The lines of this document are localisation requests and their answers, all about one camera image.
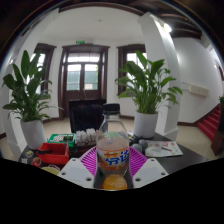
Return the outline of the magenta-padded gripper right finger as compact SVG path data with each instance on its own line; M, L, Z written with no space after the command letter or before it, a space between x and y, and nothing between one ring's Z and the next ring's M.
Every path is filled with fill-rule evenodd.
M130 148L129 173L134 188L141 188L168 175L155 158L147 159L134 148Z

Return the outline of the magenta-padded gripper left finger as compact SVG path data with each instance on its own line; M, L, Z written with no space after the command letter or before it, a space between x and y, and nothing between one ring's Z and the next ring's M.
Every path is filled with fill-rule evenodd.
M84 188L93 188L97 173L97 154L93 147L80 158L71 158L58 176Z

